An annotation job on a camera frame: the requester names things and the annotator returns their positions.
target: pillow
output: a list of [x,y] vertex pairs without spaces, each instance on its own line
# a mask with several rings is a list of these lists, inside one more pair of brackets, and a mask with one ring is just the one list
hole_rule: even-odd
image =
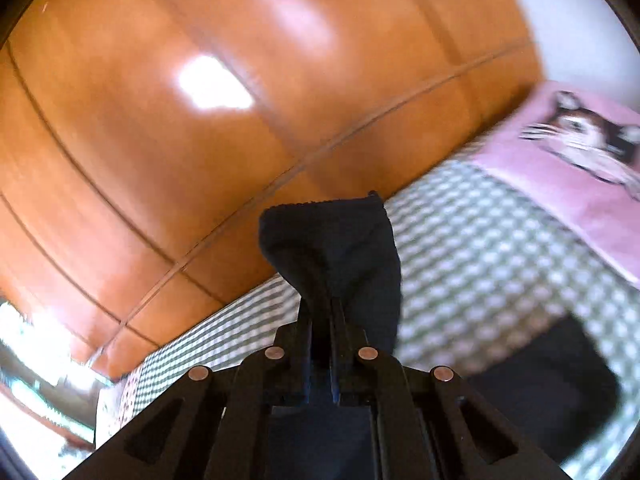
[[638,286],[639,114],[547,82],[472,161],[532,198]]

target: gingham fabric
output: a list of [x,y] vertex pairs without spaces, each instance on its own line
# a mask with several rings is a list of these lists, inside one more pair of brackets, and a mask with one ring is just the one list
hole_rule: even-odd
[[[640,292],[526,197],[450,159],[386,203],[402,265],[396,356],[461,375],[509,356],[571,310],[618,375],[623,401],[599,436],[562,466],[601,476],[640,420]],[[134,414],[196,364],[236,365],[296,317],[299,296],[275,276],[142,365]]]

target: black fabric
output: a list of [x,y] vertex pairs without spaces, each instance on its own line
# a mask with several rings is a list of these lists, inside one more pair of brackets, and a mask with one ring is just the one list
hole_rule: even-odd
[[0,480],[37,480],[0,429]]
[[[348,323],[392,352],[400,319],[400,262],[376,194],[276,206],[260,218],[260,247],[312,308],[340,298]],[[337,408],[314,370],[310,405],[270,421],[270,480],[373,479],[369,410]]]
[[560,463],[618,405],[620,386],[573,316],[468,382]]

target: green and white checkered sheet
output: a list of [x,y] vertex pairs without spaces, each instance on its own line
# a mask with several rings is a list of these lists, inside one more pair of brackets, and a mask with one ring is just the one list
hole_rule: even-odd
[[[445,161],[388,200],[402,266],[396,356],[461,375],[503,360],[572,311],[609,367],[623,401],[599,436],[563,464],[574,479],[601,476],[640,420],[640,292],[574,233],[506,184]],[[299,296],[280,276],[150,355],[134,414],[196,364],[236,365],[295,319]]]

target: cat print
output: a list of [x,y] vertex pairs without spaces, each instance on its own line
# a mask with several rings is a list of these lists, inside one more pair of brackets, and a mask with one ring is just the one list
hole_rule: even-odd
[[572,92],[555,94],[556,111],[530,124],[521,139],[537,144],[594,177],[625,187],[640,200],[640,126],[618,125],[584,108]]

